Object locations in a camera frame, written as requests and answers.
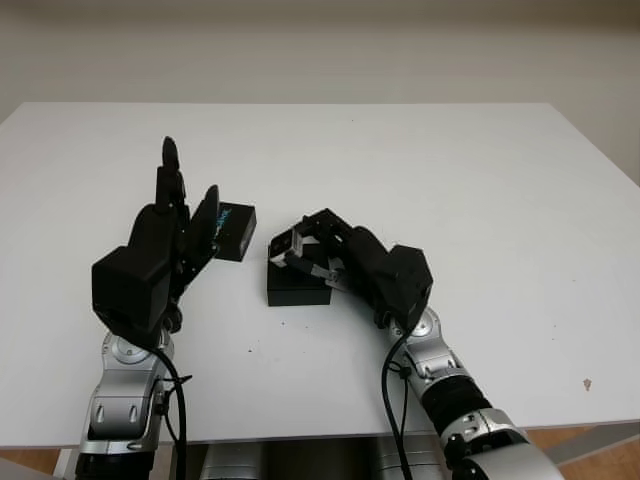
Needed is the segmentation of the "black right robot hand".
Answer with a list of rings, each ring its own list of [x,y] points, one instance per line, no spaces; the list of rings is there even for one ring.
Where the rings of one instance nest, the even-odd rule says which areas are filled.
[[[327,258],[340,260],[342,268],[323,267],[306,258],[303,250],[307,238],[316,240]],[[391,321],[406,324],[398,283],[400,261],[370,230],[349,225],[328,208],[305,215],[285,232],[283,250],[272,252],[270,261],[362,296],[373,308],[374,322],[381,328]]]

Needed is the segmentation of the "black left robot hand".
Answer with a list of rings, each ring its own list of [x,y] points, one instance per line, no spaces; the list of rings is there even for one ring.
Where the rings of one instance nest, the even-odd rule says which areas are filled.
[[[218,253],[219,209],[219,189],[212,185],[195,211],[189,210],[178,148],[174,139],[166,136],[162,163],[157,168],[155,202],[137,215],[129,245],[142,248],[168,268],[168,292],[161,296],[159,321],[171,333],[182,326],[181,296]]]

